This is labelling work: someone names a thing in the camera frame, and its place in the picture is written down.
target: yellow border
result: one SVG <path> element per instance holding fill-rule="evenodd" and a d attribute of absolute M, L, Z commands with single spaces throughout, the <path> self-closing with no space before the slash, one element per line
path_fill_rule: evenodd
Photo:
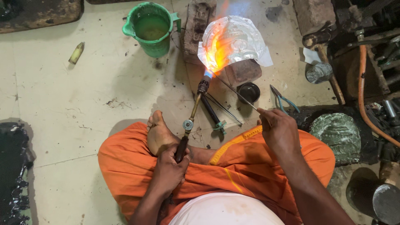
<path fill-rule="evenodd" d="M 253 129 L 249 130 L 246 133 L 243 133 L 239 135 L 238 137 L 228 141 L 226 144 L 224 144 L 222 147 L 220 147 L 217 152 L 214 154 L 213 158 L 210 160 L 210 165 L 215 166 L 217 165 L 219 159 L 221 156 L 226 152 L 226 150 L 233 144 L 237 144 L 241 141 L 244 141 L 246 139 L 249 139 L 250 137 L 262 132 L 262 126 L 256 126 Z"/>
<path fill-rule="evenodd" d="M 233 184 L 233 186 L 235 186 L 235 187 L 237 188 L 237 190 L 238 190 L 242 195 L 244 195 L 242 189 L 235 183 L 235 181 L 233 181 L 233 178 L 232 178 L 232 176 L 230 175 L 229 170 L 226 169 L 226 168 L 224 168 L 224 170 L 225 170 L 225 172 L 226 172 L 226 175 L 227 175 L 228 178 L 230 179 L 230 182 Z"/>
<path fill-rule="evenodd" d="M 236 172 L 236 174 L 238 175 L 238 177 L 239 177 L 239 180 L 240 180 L 240 182 L 242 182 L 242 185 L 244 186 L 244 188 L 246 188 L 246 190 L 248 190 L 252 195 L 253 195 L 253 197 L 255 198 L 256 196 L 253 194 L 253 192 L 251 192 L 245 185 L 244 185 L 244 183 L 243 183 L 243 181 L 242 181 L 242 179 L 240 179 L 240 176 L 239 176 L 239 173 L 238 172 Z"/>

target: orange gas hose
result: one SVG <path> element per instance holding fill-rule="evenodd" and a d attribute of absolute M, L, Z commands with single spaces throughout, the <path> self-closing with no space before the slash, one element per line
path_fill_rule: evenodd
<path fill-rule="evenodd" d="M 360 74 L 358 76 L 358 106 L 360 113 L 365 123 L 377 134 L 390 141 L 392 144 L 400 148 L 400 142 L 394 140 L 392 137 L 381 131 L 376 127 L 368 118 L 364 108 L 364 80 L 365 80 L 365 66 L 367 62 L 367 49 L 365 45 L 360 45 Z"/>

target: water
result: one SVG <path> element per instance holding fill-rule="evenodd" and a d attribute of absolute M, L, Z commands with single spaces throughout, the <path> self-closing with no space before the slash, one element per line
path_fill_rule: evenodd
<path fill-rule="evenodd" d="M 135 23 L 135 35 L 143 40 L 158 40 L 169 31 L 169 24 L 159 15 L 143 16 Z"/>
<path fill-rule="evenodd" d="M 257 100 L 258 95 L 256 90 L 250 86 L 244 86 L 240 89 L 240 95 L 243 96 L 248 102 L 253 103 Z"/>

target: blow torch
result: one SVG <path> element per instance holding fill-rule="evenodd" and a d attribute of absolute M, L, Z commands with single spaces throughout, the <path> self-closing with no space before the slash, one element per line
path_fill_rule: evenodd
<path fill-rule="evenodd" d="M 207 93 L 208 87 L 210 86 L 210 80 L 212 77 L 211 73 L 212 72 L 210 72 L 208 69 L 206 69 L 206 71 L 204 72 L 204 76 L 201 79 L 201 81 L 197 87 L 197 97 L 196 97 L 196 101 L 193 106 L 192 114 L 190 115 L 189 119 L 187 119 L 183 122 L 183 128 L 185 129 L 185 135 L 180 140 L 178 148 L 175 153 L 176 163 L 180 163 L 182 161 L 183 156 L 185 154 L 185 150 L 188 147 L 189 134 L 193 128 L 194 116 L 197 111 L 197 106 L 199 105 L 199 102 L 200 102 L 202 96 Z"/>

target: small black cup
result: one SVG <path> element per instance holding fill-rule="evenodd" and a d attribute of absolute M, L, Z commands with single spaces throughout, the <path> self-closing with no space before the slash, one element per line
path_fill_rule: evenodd
<path fill-rule="evenodd" d="M 239 87 L 238 93 L 250 103 L 254 103 L 260 98 L 260 89 L 251 82 L 242 84 Z M 243 98 L 240 96 L 238 98 L 242 103 L 247 104 Z"/>

